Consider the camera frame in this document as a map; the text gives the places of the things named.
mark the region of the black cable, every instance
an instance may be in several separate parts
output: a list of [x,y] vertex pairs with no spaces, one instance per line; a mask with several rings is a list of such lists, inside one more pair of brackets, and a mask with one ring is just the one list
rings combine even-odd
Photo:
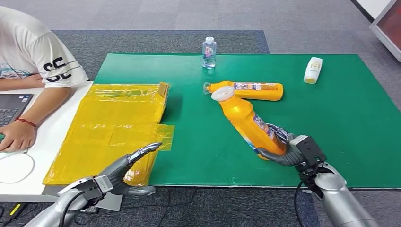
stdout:
[[65,216],[66,216],[67,211],[70,208],[72,202],[84,193],[85,193],[85,191],[80,191],[78,194],[74,195],[74,197],[72,197],[72,199],[67,203],[67,205],[65,206],[65,208],[63,210],[63,213],[60,216],[59,227],[64,227]]
[[302,186],[302,183],[303,183],[303,182],[304,182],[303,180],[301,180],[301,182],[299,182],[298,187],[296,187],[295,195],[294,195],[295,214],[296,214],[296,218],[298,219],[298,222],[299,222],[299,224],[300,224],[301,227],[305,227],[305,226],[304,226],[304,224],[303,224],[303,222],[301,221],[301,218],[300,218],[300,216],[299,216],[297,200],[298,200],[298,193],[299,193],[299,191],[300,191],[300,189],[301,189],[301,186]]
[[[170,205],[170,201],[171,201],[171,190],[168,192],[167,206]],[[167,210],[168,210],[168,207],[166,207],[166,210],[164,211],[164,214],[163,214],[162,218],[160,219],[159,224],[158,224],[157,227],[161,227],[162,226],[162,222],[163,222],[163,220],[164,220],[164,218],[165,218],[165,216],[167,214]]]
[[298,203],[297,203],[297,201],[298,201],[298,194],[299,194],[299,191],[300,191],[300,189],[301,189],[302,184],[303,184],[305,181],[309,180],[309,178],[311,178],[313,175],[316,174],[316,172],[317,172],[317,170],[318,170],[318,168],[319,168],[319,164],[320,164],[320,163],[316,164],[316,167],[314,168],[313,172],[312,172],[307,178],[302,179],[301,182],[299,182],[299,184],[298,184],[298,186],[296,187],[296,190],[295,190],[295,195],[294,195],[294,208],[295,208],[296,218],[298,219],[298,222],[299,222],[299,224],[300,224],[301,227],[305,227],[305,225],[304,225],[304,223],[302,222],[302,220],[301,220],[301,218],[300,218],[300,216],[299,216],[299,212],[298,212]]
[[198,189],[195,190],[195,192],[192,194],[191,199],[188,202],[185,203],[179,203],[179,204],[174,204],[174,205],[157,205],[157,204],[145,204],[145,205],[141,205],[141,206],[137,206],[137,207],[126,207],[124,209],[118,210],[118,211],[110,211],[110,212],[105,212],[105,213],[101,213],[101,214],[87,214],[87,215],[97,215],[96,217],[91,218],[90,220],[84,222],[84,223],[79,223],[77,222],[77,219],[75,216],[74,218],[74,222],[75,224],[79,225],[79,226],[84,226],[86,224],[88,224],[90,221],[95,220],[96,218],[99,218],[102,215],[106,215],[106,214],[113,214],[113,213],[118,213],[124,210],[128,210],[128,209],[138,209],[138,208],[142,208],[142,207],[178,207],[178,206],[185,206],[185,205],[189,205],[193,202],[195,195],[198,193]]
[[14,222],[14,221],[16,221],[16,220],[21,219],[23,216],[26,216],[26,215],[30,214],[32,211],[34,211],[34,210],[38,207],[38,204],[37,204],[37,203],[30,203],[30,204],[34,204],[34,205],[35,205],[35,207],[34,207],[32,210],[28,211],[26,214],[20,215],[20,216],[19,216],[18,218],[16,218],[16,219],[10,219],[10,220],[8,220],[8,221],[6,221],[6,222],[0,222],[0,223],[4,224],[2,227],[5,227],[6,225],[10,224],[11,222]]
[[3,206],[0,206],[0,208],[1,208],[1,213],[0,213],[0,219],[1,219],[1,217],[3,216],[3,214],[4,214],[4,207]]

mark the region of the person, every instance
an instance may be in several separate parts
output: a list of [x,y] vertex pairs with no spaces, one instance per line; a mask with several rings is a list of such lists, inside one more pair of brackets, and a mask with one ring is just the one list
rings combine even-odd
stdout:
[[31,108],[0,128],[0,152],[26,149],[36,125],[58,108],[71,87],[87,81],[82,66],[44,24],[23,12],[0,7],[0,90],[44,87]]

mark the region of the laptop keyboard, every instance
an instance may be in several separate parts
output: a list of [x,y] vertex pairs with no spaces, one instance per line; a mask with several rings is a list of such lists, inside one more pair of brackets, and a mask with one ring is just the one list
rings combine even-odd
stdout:
[[18,109],[0,109],[0,127],[9,124],[17,111]]

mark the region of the white lotion bottle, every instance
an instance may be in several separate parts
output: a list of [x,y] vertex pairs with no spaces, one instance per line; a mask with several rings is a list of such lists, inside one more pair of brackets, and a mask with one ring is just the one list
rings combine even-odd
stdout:
[[319,77],[320,70],[322,69],[323,59],[312,57],[306,67],[304,82],[308,84],[315,84]]

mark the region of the bottle cap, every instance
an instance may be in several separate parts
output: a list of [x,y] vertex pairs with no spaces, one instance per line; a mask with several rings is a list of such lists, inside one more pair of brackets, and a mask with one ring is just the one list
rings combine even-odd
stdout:
[[205,42],[207,44],[212,44],[212,43],[214,43],[214,38],[213,37],[206,37]]
[[211,92],[210,92],[210,83],[209,83],[209,82],[205,82],[205,83],[203,84],[203,93],[204,93],[205,95],[211,93]]
[[213,92],[211,95],[212,99],[218,102],[226,101],[233,96],[234,96],[234,88],[230,86],[221,87],[217,89],[215,92]]

